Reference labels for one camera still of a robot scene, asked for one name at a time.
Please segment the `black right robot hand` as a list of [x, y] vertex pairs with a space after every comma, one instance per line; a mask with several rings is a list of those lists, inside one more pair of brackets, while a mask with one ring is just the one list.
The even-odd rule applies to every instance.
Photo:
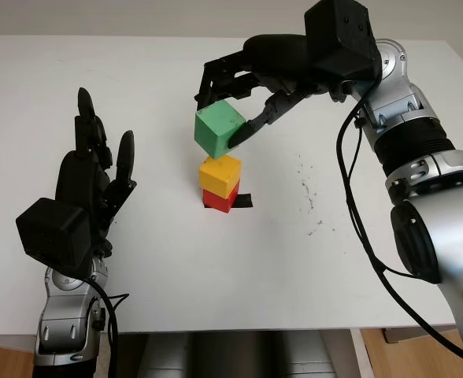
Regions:
[[197, 109], [202, 109], [226, 98], [247, 98], [255, 87], [272, 92], [262, 112], [228, 138], [227, 148], [231, 149], [312, 95], [328, 93], [343, 102], [343, 82], [341, 77], [315, 68], [304, 35], [256, 35], [245, 41], [242, 50], [204, 64], [195, 100]]

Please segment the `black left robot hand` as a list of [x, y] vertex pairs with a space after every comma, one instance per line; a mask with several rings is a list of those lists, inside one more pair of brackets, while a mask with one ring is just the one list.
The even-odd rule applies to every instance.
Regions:
[[78, 90], [75, 116], [76, 147], [68, 152], [60, 167], [55, 199], [79, 206], [89, 215], [91, 245], [104, 258], [112, 255], [113, 246], [107, 239], [114, 217], [136, 187], [131, 178], [135, 160], [134, 133], [126, 131], [117, 155], [116, 177], [106, 172], [113, 165], [113, 155], [106, 143], [106, 131], [95, 113], [91, 95]]

